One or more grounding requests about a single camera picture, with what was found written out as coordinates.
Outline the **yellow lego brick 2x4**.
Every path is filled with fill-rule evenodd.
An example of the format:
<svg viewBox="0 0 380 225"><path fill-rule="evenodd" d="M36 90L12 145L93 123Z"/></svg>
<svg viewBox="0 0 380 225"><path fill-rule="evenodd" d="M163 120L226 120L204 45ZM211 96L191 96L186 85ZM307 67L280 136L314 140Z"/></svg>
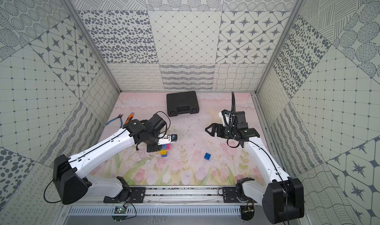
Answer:
<svg viewBox="0 0 380 225"><path fill-rule="evenodd" d="M167 150L161 150L161 151L159 151L158 153L160 153L161 155L166 155L167 154Z"/></svg>

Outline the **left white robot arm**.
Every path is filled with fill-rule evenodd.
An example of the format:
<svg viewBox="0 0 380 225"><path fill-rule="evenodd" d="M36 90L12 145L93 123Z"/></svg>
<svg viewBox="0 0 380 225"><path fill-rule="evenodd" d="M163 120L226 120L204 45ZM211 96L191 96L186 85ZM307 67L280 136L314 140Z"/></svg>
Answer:
<svg viewBox="0 0 380 225"><path fill-rule="evenodd" d="M176 134L167 133L171 123L157 113L149 120L128 120L117 132L80 153L54 160L52 183L60 202L69 205L86 196L101 196L105 203L128 202L132 198L130 186L122 176L114 179L89 177L89 173L103 162L132 146L146 144L147 152L159 152L164 145L177 141Z"/></svg>

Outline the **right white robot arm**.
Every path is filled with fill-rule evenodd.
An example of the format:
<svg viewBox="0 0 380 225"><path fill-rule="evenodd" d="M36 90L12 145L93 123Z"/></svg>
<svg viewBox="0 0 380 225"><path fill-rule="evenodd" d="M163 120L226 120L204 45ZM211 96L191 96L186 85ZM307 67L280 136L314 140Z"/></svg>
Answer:
<svg viewBox="0 0 380 225"><path fill-rule="evenodd" d="M304 187L298 178L292 178L264 146L259 133L249 128L243 111L223 110L221 124L213 123L205 129L212 137L234 140L255 161L263 176L264 185L253 178L239 179L237 196L241 201L252 200L262 206L272 224L289 222L304 217Z"/></svg>

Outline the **orange utility knife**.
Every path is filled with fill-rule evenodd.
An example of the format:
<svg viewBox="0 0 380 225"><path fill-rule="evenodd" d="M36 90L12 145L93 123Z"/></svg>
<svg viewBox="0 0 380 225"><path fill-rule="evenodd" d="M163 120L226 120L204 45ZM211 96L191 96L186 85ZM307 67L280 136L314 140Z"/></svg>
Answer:
<svg viewBox="0 0 380 225"><path fill-rule="evenodd" d="M133 117L134 117L134 113L131 112L124 124L127 124L129 121L131 121Z"/></svg>

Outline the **black plastic tool case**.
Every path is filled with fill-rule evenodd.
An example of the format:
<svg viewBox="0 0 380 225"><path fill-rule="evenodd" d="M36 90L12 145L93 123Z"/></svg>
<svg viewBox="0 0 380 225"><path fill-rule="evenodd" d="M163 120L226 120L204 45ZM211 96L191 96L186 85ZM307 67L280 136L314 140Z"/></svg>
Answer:
<svg viewBox="0 0 380 225"><path fill-rule="evenodd" d="M171 93L166 95L167 114L169 117L180 114L197 114L200 111L195 91Z"/></svg>

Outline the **blue handled pliers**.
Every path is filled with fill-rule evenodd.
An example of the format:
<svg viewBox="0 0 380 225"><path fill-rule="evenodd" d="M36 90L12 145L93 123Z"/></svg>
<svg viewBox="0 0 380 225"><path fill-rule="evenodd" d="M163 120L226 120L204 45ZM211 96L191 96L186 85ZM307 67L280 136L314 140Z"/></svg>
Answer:
<svg viewBox="0 0 380 225"><path fill-rule="evenodd" d="M122 128L122 127L123 127L123 119L122 119L122 116L123 116L123 114L119 114L117 117L115 117L115 118L109 120L109 121L106 123L106 126L108 126L108 125L109 125L110 123L112 123L112 122L115 122L115 121L119 120L119 121L120 121L120 128Z"/></svg>

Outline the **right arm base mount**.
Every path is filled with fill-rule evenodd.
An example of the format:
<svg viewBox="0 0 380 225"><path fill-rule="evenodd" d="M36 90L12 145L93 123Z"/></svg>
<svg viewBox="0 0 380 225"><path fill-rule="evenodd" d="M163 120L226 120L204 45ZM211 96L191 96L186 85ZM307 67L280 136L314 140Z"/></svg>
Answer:
<svg viewBox="0 0 380 225"><path fill-rule="evenodd" d="M240 188L227 186L221 189L224 203L243 203L247 201Z"/></svg>

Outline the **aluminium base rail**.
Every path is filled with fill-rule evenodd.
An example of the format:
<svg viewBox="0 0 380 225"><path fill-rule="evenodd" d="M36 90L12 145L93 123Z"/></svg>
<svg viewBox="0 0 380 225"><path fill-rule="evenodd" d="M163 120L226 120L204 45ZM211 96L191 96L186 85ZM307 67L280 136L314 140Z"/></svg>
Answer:
<svg viewBox="0 0 380 225"><path fill-rule="evenodd" d="M303 187L299 184L291 185L290 182L273 182L267 186L257 183L257 181L247 181L232 185L171 185L171 186L138 186L145 187L145 197L143 203L148 204L216 204L224 203L222 197L222 187L236 187L242 190L247 201L253 200L259 205L290 204L294 207L304 205Z"/></svg>

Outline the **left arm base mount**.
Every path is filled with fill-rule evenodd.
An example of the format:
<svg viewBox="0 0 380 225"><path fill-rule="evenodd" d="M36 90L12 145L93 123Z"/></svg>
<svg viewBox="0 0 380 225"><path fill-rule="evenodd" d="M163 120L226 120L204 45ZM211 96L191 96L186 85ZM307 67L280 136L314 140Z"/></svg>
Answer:
<svg viewBox="0 0 380 225"><path fill-rule="evenodd" d="M111 198L104 197L103 203L122 203L130 201L132 203L143 203L145 197L145 187L131 187L129 189L124 188L116 197Z"/></svg>

